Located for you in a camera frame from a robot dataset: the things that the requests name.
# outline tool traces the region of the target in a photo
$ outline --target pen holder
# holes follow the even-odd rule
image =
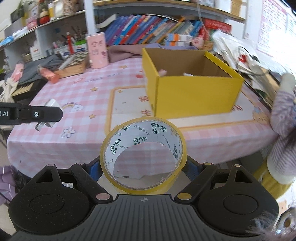
[[[105,33],[90,35],[86,38],[89,49],[89,63],[93,69],[100,69],[109,64]]]

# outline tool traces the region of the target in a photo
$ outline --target small box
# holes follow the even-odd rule
[[[231,13],[232,0],[216,0],[215,8]]]
[[[167,34],[165,39],[168,41],[191,42],[192,36],[185,34]]]
[[[32,61],[43,58],[38,45],[34,45],[33,47],[31,47],[30,53],[31,53]]]
[[[199,4],[214,7],[215,0],[198,0]]]
[[[159,76],[161,69],[166,76]],[[143,70],[154,116],[164,119],[230,112],[244,81],[220,59],[200,50],[143,48]]]
[[[165,39],[164,44],[165,46],[183,46],[183,47],[190,46],[190,42],[168,41],[167,39]]]

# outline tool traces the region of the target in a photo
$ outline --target bottle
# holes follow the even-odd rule
[[[54,3],[53,2],[48,4],[48,12],[49,12],[50,21],[56,19],[55,15],[54,15]]]

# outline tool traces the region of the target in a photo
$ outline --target yellow packing tape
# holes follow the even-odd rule
[[[119,183],[113,174],[117,157],[127,148],[142,142],[158,142],[173,154],[175,169],[161,182],[148,188],[131,188]],[[186,143],[182,133],[171,122],[157,117],[142,117],[115,127],[103,141],[100,163],[106,178],[129,194],[163,194],[173,185],[186,164]]]

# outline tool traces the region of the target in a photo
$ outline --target yellow cardboard box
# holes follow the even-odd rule
[[[166,76],[158,75],[161,69]],[[143,70],[154,116],[164,119],[230,112],[244,81],[220,59],[199,50],[143,48]]]

